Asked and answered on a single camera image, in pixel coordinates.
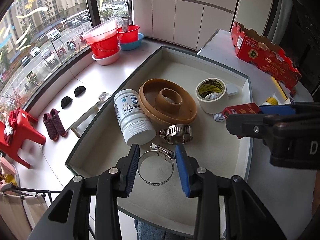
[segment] white tape roll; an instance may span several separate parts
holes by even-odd
[[[206,98],[212,93],[218,93],[218,96],[213,99]],[[226,84],[218,78],[203,80],[196,88],[196,97],[203,111],[208,114],[220,113],[228,106]]]

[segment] jeans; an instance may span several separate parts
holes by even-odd
[[[134,226],[138,232],[137,240],[162,240],[164,235],[164,230],[155,228],[139,220],[134,220]],[[165,235],[165,240],[185,240],[183,236],[178,236],[167,232]]]

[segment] red plastic stool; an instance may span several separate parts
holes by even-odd
[[[43,145],[46,141],[46,138],[36,129],[34,129],[28,121],[37,123],[38,119],[20,109],[17,118],[17,128],[13,133],[11,144],[7,144],[4,141],[4,136],[0,135],[0,150],[14,159],[16,162],[30,169],[31,165],[18,156],[19,148],[22,146],[24,140],[31,140]],[[0,122],[0,132],[4,131],[4,129],[5,124]]]

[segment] cabinet door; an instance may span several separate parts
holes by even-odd
[[[201,49],[203,47],[203,45],[214,34],[216,29],[229,32],[232,25],[232,19],[232,13],[205,5],[203,9],[197,49]]]
[[[152,0],[132,0],[133,24],[140,26],[139,32],[153,37]]]
[[[199,3],[176,1],[173,42],[196,49],[203,7],[204,5]]]
[[[152,0],[153,37],[173,42],[176,0]]]

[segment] red box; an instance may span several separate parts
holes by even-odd
[[[260,114],[262,113],[261,109],[255,104],[243,104],[237,106],[227,106],[223,111],[222,114],[224,118],[227,119],[230,114]]]
[[[274,76],[289,90],[292,90],[301,78],[299,70],[292,66],[292,61],[285,56],[284,50],[272,44],[267,37],[261,37],[256,31],[234,22],[231,39],[239,59]]]

